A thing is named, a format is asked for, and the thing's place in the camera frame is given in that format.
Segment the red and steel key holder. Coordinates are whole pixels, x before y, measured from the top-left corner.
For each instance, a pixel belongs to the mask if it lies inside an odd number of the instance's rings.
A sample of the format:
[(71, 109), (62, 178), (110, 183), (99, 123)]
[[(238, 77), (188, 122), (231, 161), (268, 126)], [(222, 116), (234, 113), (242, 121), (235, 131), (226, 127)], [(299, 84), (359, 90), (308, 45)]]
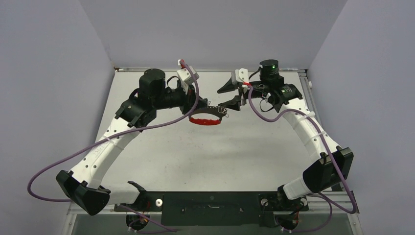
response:
[(215, 126), (228, 116), (228, 110), (222, 106), (206, 106), (193, 111), (188, 119), (191, 123), (202, 126)]

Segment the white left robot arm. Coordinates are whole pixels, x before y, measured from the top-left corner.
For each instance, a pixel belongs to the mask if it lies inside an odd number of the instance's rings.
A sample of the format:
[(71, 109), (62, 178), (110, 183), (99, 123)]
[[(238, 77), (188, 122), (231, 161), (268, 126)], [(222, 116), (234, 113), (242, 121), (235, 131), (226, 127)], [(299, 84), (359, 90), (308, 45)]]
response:
[(103, 186), (107, 171), (125, 149), (149, 123), (157, 111), (178, 107), (183, 115), (206, 107), (208, 101), (198, 96), (193, 85), (199, 79), (193, 67), (177, 71), (175, 88), (167, 86), (165, 72), (148, 69), (138, 80), (138, 88), (116, 111), (109, 127), (88, 154), (69, 171), (61, 170), (56, 180), (64, 194), (89, 215), (96, 215), (107, 205), (127, 204), (139, 211), (144, 208), (145, 189), (134, 181), (121, 185)]

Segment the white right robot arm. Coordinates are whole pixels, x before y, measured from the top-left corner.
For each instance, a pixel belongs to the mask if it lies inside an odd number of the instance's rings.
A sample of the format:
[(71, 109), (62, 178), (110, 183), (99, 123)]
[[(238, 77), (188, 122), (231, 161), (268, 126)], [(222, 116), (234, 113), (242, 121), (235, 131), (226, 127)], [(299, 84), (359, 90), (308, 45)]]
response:
[(278, 113), (277, 118), (284, 118), (303, 143), (311, 165), (301, 176), (278, 188), (277, 205), (288, 210), (296, 199), (344, 182), (354, 155), (350, 148), (342, 148), (324, 131), (298, 88), (286, 83), (280, 75), (278, 60), (261, 61), (256, 73), (259, 80), (251, 81), (252, 76), (246, 69), (236, 69), (217, 92), (238, 90), (239, 94), (232, 100), (222, 103), (236, 111), (245, 104), (253, 105), (254, 98), (266, 100)]

